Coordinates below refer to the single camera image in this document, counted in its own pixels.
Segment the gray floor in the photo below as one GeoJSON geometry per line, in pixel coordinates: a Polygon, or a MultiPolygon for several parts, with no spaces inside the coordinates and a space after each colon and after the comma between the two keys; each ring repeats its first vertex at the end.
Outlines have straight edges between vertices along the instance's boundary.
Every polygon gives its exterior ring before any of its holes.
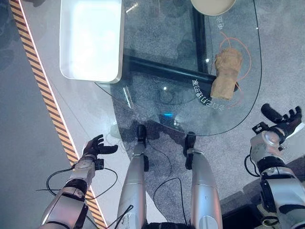
{"type": "MultiPolygon", "coordinates": [[[[248,154],[249,139],[254,135],[251,127],[265,120],[260,114],[262,104],[268,102],[282,113],[296,105],[305,108],[303,0],[293,3],[257,0],[256,6],[263,60],[262,85],[256,104],[247,119],[234,130],[217,136],[198,137],[196,142],[196,147],[206,152],[213,167],[223,212],[248,202],[257,194],[257,180],[245,172],[243,159],[248,154]]],[[[6,186],[1,189],[0,224],[2,228],[35,228],[51,200],[49,194],[35,190],[44,188],[50,173],[69,164],[34,81],[12,17],[7,12],[7,1],[0,0],[0,144],[6,153],[0,165],[2,174],[10,172],[1,177],[1,183],[6,186]]],[[[130,154],[135,144],[137,123],[123,129],[123,115],[126,118],[133,114],[118,106],[116,114],[130,154]]],[[[188,210],[191,174],[182,169],[183,135],[153,122],[145,124],[148,126],[150,146],[147,155],[151,164],[146,176],[148,192],[152,195],[156,186],[170,174],[165,153],[172,164],[171,176],[178,174],[183,179],[184,203],[188,210]]],[[[304,155],[304,136],[303,130],[286,142],[284,157],[287,162],[304,155]]],[[[294,161],[293,167],[299,169],[300,176],[304,174],[304,160],[294,161]]],[[[67,174],[56,177],[52,185],[61,186],[66,177],[67,174]]],[[[157,205],[170,221],[181,222],[179,198],[179,189],[174,183],[164,186],[156,195],[157,205]],[[170,202],[163,201],[166,197],[170,197],[170,202]]]]}
{"type": "MultiPolygon", "coordinates": [[[[33,229],[53,196],[47,177],[70,167],[25,55],[10,8],[0,0],[0,228],[33,229]]],[[[69,173],[55,176],[62,187],[69,173]]],[[[89,222],[84,228],[92,228],[89,222]]]]}
{"type": "MultiPolygon", "coordinates": [[[[250,203],[258,194],[258,180],[246,173],[244,157],[249,153],[250,138],[254,136],[251,128],[261,121],[268,122],[260,112],[261,106],[270,103],[283,114],[297,105],[305,107],[305,34],[299,26],[305,23],[305,18],[301,16],[305,5],[302,0],[293,4],[284,0],[255,2],[263,62],[262,83],[257,101],[249,116],[238,127],[221,135],[197,137],[195,145],[206,153],[212,166],[223,213],[250,203]]],[[[155,189],[168,176],[180,177],[189,219],[191,172],[184,169],[184,135],[157,125],[146,116],[134,114],[115,101],[118,126],[129,156],[136,143],[136,126],[141,123],[148,128],[150,144],[147,156],[151,165],[151,170],[145,177],[148,193],[153,196],[155,189]]],[[[285,142],[287,149],[284,151],[284,158],[287,162],[304,155],[304,137],[303,130],[285,142]]],[[[294,162],[296,164],[295,169],[300,174],[305,173],[304,160],[297,160],[294,162]]],[[[156,204],[169,221],[183,223],[178,182],[161,188],[156,194],[156,204]]]]}

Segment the robotic hand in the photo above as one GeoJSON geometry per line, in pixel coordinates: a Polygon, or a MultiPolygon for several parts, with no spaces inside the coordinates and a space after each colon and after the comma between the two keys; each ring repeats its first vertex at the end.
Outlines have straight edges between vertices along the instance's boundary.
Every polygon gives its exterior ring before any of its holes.
{"type": "Polygon", "coordinates": [[[80,160],[72,166],[73,171],[65,186],[58,192],[42,216],[39,229],[80,229],[88,212],[84,204],[86,192],[96,170],[104,169],[104,160],[98,154],[112,154],[117,145],[104,146],[103,135],[89,141],[80,160]]]}
{"type": "Polygon", "coordinates": [[[250,141],[250,159],[259,170],[263,207],[277,214],[281,228],[304,228],[305,188],[280,153],[283,149],[280,144],[304,127],[301,108],[289,110],[290,116],[281,116],[269,104],[264,104],[261,111],[276,124],[272,127],[264,122],[256,125],[253,127],[256,136],[250,141]]]}

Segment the glass tabletop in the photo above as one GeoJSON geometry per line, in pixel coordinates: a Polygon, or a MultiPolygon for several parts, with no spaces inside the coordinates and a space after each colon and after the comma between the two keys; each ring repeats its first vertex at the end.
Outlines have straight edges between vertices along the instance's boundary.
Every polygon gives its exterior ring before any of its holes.
{"type": "Polygon", "coordinates": [[[118,83],[97,83],[147,120],[197,135],[215,135],[250,113],[261,82],[255,5],[237,0],[226,13],[203,16],[190,0],[123,1],[124,55],[118,83]],[[228,101],[210,97],[215,55],[227,47],[243,56],[228,101]]]}

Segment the hazard tape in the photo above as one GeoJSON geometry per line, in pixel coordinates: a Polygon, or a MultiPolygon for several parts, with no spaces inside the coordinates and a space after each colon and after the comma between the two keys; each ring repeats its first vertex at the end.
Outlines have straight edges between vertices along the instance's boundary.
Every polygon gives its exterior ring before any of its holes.
{"type": "MultiPolygon", "coordinates": [[[[48,79],[45,75],[45,72],[43,70],[39,56],[35,50],[35,45],[31,38],[31,32],[26,22],[21,3],[18,0],[9,0],[9,3],[23,44],[23,48],[32,67],[32,71],[34,73],[36,82],[39,86],[42,98],[49,111],[51,120],[55,126],[55,130],[61,141],[63,150],[66,152],[70,164],[73,165],[75,162],[78,161],[78,156],[75,153],[76,151],[69,137],[67,128],[64,124],[64,119],[56,103],[55,97],[51,90],[48,79]]],[[[86,198],[94,198],[91,188],[87,191],[86,198]]],[[[106,228],[105,220],[102,215],[102,211],[98,206],[97,201],[95,199],[92,199],[92,200],[86,200],[86,202],[96,225],[101,229],[106,228]]]]}

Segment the white tray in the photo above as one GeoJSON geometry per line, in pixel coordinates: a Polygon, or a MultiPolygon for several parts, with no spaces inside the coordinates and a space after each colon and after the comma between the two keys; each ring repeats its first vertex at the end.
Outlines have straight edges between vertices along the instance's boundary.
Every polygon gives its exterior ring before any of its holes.
{"type": "Polygon", "coordinates": [[[122,0],[62,0],[60,69],[69,79],[116,83],[122,75],[122,0]]]}

